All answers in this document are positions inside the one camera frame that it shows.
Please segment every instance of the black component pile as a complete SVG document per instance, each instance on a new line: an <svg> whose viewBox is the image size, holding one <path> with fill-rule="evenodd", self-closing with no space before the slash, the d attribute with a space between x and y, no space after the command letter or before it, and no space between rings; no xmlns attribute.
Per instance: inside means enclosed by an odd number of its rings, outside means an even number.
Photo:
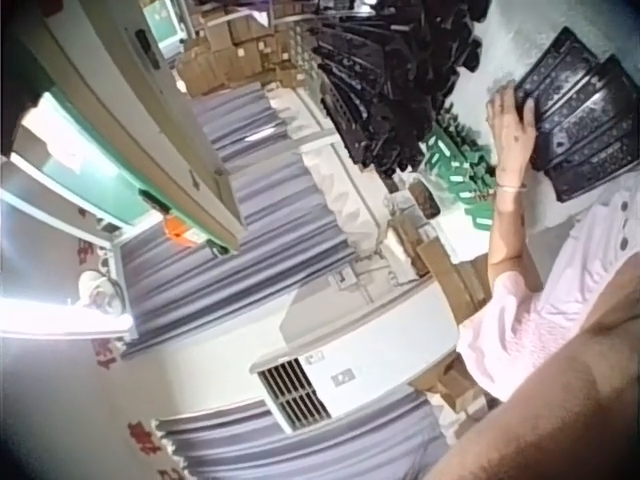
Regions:
<svg viewBox="0 0 640 480"><path fill-rule="evenodd" d="M366 17L320 18L310 32L326 81L322 104L354 163L383 177L416 169L419 143L451 95L459 68L475 72L490 0L380 0Z"/></svg>
<svg viewBox="0 0 640 480"><path fill-rule="evenodd" d="M567 202L640 163L640 88L618 59L598 58L564 28L516 86L536 102L532 166Z"/></svg>

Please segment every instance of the hand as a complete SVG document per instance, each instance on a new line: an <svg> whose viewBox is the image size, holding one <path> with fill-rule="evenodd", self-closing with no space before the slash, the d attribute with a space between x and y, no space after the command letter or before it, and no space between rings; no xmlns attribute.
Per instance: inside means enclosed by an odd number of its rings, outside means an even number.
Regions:
<svg viewBox="0 0 640 480"><path fill-rule="evenodd" d="M527 100L520 120L514 87L514 82L509 82L487 102L487 123L498 154L497 181L501 185L519 187L533 153L536 126L531 98Z"/></svg>

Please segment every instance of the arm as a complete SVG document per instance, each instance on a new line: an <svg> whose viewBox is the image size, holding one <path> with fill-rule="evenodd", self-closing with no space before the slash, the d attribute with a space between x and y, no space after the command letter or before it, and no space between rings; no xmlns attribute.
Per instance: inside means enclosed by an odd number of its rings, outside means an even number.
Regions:
<svg viewBox="0 0 640 480"><path fill-rule="evenodd" d="M640 463L639 348L640 320L574 338L425 480L627 478L615 469Z"/></svg>
<svg viewBox="0 0 640 480"><path fill-rule="evenodd" d="M533 102L528 101L520 120L514 85L498 90L487 104L487 122L498 154L493 227L489 240L488 276L493 284L501 274L519 272L532 292L542 289L540 275L526 248L521 188L536 138Z"/></svg>

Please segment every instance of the air conditioner vent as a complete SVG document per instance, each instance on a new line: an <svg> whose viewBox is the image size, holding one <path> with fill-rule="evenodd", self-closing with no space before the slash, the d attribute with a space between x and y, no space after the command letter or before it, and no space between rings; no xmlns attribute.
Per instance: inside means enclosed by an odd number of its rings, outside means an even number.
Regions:
<svg viewBox="0 0 640 480"><path fill-rule="evenodd" d="M331 418L297 358L262 370L258 376L292 430Z"/></svg>

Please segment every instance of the pink shirt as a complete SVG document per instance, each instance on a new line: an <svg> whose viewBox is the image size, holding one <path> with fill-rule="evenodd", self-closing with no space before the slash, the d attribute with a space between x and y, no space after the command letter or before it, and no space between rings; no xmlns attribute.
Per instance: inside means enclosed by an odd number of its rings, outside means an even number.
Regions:
<svg viewBox="0 0 640 480"><path fill-rule="evenodd" d="M489 303L461 325L457 350L494 397L506 401L571 340L615 273L640 252L640 173L608 192L579 219L541 293L529 292L519 273L505 272Z"/></svg>

